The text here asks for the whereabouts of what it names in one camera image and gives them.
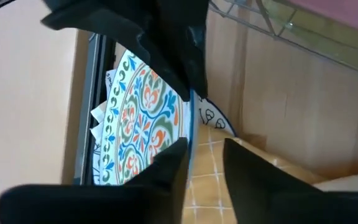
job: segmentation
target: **patterned plate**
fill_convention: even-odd
[[[153,70],[126,51],[117,68],[104,117],[99,181],[121,185],[153,163],[179,137],[194,144],[194,92],[183,102]]]

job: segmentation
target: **dish rack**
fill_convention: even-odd
[[[358,71],[357,29],[300,9],[285,0],[211,0],[209,10],[275,40]],[[239,11],[247,11],[248,18],[239,16]]]

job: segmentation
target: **beige wall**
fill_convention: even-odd
[[[60,183],[73,173],[65,147],[75,147],[81,101],[76,97],[69,106],[71,84],[78,86],[75,95],[82,90],[81,78],[72,80],[73,72],[83,75],[73,69],[77,31],[44,27],[40,20],[47,14],[39,0],[0,9],[0,192],[25,183]],[[70,117],[69,108],[75,110]],[[66,144],[68,120],[73,123]]]

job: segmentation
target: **black frame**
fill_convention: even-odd
[[[88,59],[78,128],[74,184],[93,185],[92,155],[95,140],[90,128],[95,127],[98,122],[90,112],[107,99],[104,79],[106,71],[113,69],[116,59],[115,48],[115,41],[105,35],[89,35]]]

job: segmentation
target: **wire rack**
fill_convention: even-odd
[[[285,15],[280,16],[274,13],[274,8],[285,9]],[[245,9],[253,14],[258,14],[264,20],[264,24],[254,24],[247,19],[236,15],[236,9]],[[296,25],[293,22],[297,13],[305,12],[296,6],[287,4],[285,0],[212,0],[209,2],[209,10],[218,13],[222,17],[232,19],[246,27],[271,36],[275,40],[301,49],[309,54],[321,57],[347,68],[358,71],[358,48],[344,42],[323,36],[312,30]],[[308,39],[318,40],[318,47],[305,44],[304,40],[288,38],[285,32],[301,34]]]

